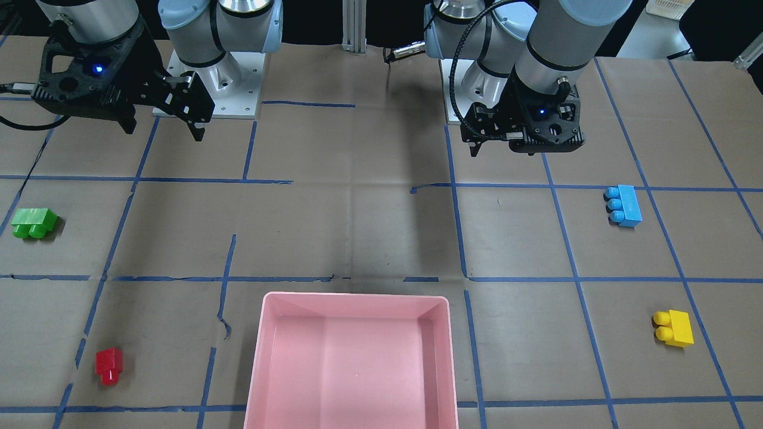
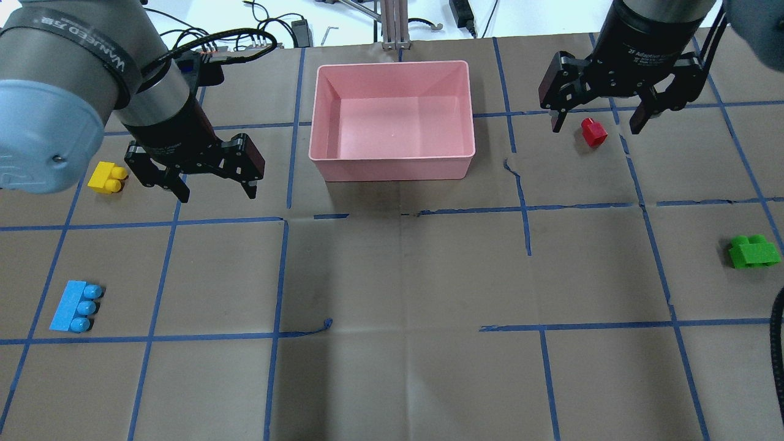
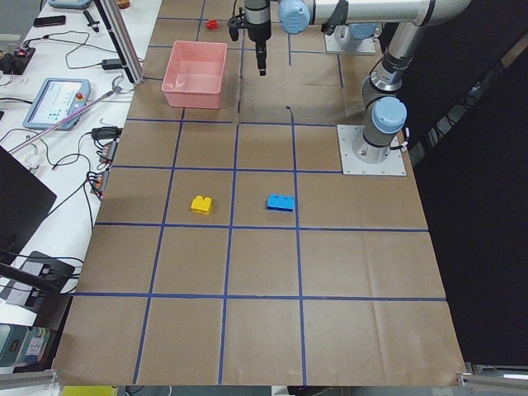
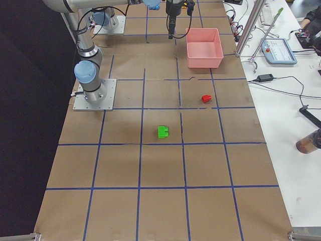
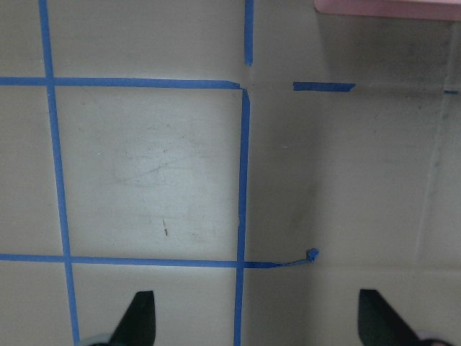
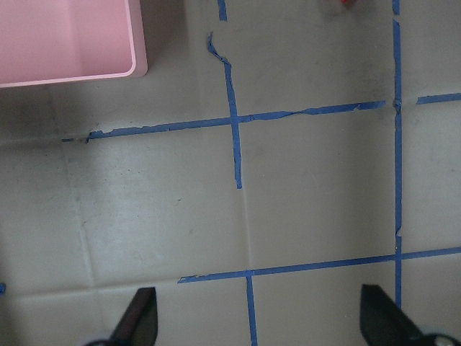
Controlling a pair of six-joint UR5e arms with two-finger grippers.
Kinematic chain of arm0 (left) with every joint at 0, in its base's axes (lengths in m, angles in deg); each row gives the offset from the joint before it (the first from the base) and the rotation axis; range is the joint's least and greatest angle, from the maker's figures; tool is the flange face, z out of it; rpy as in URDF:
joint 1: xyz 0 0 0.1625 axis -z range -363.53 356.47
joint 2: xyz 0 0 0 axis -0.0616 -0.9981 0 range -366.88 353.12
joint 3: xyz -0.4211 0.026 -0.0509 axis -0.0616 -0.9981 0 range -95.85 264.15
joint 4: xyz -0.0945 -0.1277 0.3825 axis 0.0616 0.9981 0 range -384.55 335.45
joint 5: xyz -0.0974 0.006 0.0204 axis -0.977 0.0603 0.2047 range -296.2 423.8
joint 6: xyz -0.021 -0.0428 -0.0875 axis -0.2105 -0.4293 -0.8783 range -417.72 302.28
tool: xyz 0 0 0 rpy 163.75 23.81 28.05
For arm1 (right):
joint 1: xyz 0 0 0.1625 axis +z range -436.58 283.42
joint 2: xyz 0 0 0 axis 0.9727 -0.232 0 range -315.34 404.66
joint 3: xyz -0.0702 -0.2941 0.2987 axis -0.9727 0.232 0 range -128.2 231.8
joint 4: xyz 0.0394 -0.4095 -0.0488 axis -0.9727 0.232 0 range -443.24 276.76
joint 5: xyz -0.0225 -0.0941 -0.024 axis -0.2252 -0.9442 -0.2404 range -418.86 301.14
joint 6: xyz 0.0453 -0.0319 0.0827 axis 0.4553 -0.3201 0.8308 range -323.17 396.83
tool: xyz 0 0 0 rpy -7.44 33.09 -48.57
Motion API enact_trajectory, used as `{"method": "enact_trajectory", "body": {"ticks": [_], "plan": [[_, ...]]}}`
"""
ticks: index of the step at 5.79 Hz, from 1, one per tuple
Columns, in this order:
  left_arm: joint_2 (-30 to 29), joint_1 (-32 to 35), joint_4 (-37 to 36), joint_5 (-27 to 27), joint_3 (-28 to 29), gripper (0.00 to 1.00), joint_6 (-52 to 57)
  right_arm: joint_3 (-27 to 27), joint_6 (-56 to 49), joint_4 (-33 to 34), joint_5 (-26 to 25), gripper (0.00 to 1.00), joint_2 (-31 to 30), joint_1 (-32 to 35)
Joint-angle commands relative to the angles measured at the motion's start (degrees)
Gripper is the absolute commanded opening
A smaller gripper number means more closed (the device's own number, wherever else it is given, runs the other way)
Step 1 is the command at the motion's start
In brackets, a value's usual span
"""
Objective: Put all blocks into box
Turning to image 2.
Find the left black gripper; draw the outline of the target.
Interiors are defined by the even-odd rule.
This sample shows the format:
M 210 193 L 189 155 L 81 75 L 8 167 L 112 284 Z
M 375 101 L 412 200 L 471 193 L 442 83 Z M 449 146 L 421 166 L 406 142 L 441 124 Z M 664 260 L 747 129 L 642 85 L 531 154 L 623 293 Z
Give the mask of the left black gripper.
M 125 112 L 125 128 L 134 137 L 125 163 L 145 187 L 159 186 L 188 203 L 190 189 L 182 176 L 213 174 L 232 179 L 249 199 L 257 198 L 265 159 L 247 134 L 219 138 L 197 101 L 187 101 L 159 122 Z

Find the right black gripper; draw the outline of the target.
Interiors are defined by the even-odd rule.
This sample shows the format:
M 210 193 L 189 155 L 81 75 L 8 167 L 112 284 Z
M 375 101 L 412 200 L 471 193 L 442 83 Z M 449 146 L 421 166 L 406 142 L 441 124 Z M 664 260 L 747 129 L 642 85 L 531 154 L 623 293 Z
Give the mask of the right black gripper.
M 579 59 L 555 53 L 538 87 L 540 107 L 560 133 L 567 111 L 598 97 L 639 97 L 630 118 L 638 135 L 655 113 L 677 111 L 704 86 L 704 61 L 686 52 L 700 20 L 655 20 L 638 12 L 608 12 L 593 52 Z

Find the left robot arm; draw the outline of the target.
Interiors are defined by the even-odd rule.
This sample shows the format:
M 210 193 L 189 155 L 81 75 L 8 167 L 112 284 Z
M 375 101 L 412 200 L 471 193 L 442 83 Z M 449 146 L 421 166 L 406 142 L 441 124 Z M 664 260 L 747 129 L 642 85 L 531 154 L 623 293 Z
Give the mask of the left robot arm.
M 187 203 L 183 177 L 213 174 L 257 196 L 265 162 L 246 134 L 219 138 L 196 97 L 224 65 L 277 47 L 257 28 L 168 48 L 143 1 L 23 1 L 2 25 L 2 189 L 62 192 L 87 172 L 110 115 L 134 138 L 140 184 Z

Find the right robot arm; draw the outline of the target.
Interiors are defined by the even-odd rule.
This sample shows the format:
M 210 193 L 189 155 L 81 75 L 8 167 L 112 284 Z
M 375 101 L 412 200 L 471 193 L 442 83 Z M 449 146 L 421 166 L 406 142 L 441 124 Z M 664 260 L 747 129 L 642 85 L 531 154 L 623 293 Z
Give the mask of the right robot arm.
M 584 59 L 560 51 L 538 87 L 558 133 L 571 109 L 599 97 L 639 97 L 630 120 L 638 134 L 655 115 L 680 111 L 703 90 L 727 27 L 765 66 L 782 70 L 782 2 L 723 1 L 700 52 L 687 52 L 712 1 L 613 1 Z

